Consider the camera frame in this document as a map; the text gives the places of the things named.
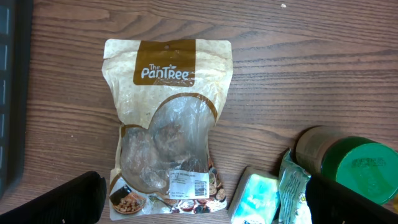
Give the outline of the green lid seasoning jar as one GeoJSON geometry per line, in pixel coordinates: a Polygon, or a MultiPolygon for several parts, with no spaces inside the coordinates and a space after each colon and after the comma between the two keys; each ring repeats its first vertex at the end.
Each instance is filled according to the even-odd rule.
{"type": "Polygon", "coordinates": [[[397,195],[397,151],[339,129],[308,129],[295,147],[298,164],[384,205],[397,195]]]}

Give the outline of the teal white tissue packet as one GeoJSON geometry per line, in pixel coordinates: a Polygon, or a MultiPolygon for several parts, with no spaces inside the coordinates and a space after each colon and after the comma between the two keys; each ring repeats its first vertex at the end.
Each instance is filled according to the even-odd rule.
{"type": "Polygon", "coordinates": [[[271,224],[279,206],[277,177],[247,166],[229,205],[228,215],[232,224],[271,224]]]}

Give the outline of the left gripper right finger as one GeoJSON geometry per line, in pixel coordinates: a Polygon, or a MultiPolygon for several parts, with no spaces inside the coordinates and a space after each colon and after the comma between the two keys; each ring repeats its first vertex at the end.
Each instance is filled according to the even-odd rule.
{"type": "Polygon", "coordinates": [[[397,214],[347,187],[312,175],[305,196],[313,224],[397,224],[397,214]]]}

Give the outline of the grey plastic shopping basket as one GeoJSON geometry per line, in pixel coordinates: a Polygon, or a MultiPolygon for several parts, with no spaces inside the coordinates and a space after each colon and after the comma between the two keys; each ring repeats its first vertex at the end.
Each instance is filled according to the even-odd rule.
{"type": "Polygon", "coordinates": [[[24,172],[33,0],[1,0],[1,195],[24,172]]]}

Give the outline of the brown white snack bag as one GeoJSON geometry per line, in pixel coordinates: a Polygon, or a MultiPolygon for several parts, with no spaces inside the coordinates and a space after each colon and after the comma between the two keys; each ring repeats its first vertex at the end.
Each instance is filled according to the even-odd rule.
{"type": "Polygon", "coordinates": [[[110,219],[224,209],[208,134],[233,76],[231,43],[109,39],[102,73],[120,122],[110,219]]]}

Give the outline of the teal tissue pack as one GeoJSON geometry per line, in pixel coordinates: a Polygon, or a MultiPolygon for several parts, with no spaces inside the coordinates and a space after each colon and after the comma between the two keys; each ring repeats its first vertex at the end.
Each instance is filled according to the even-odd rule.
{"type": "Polygon", "coordinates": [[[290,153],[291,149],[288,149],[284,154],[279,170],[278,221],[283,224],[312,224],[305,195],[311,175],[293,161],[290,153]]]}

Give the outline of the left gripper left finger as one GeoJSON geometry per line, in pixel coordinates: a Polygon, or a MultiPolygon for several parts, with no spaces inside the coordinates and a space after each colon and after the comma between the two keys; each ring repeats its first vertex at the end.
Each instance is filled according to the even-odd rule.
{"type": "Polygon", "coordinates": [[[104,209],[106,180],[86,172],[20,207],[1,215],[1,224],[94,224],[104,209]]]}

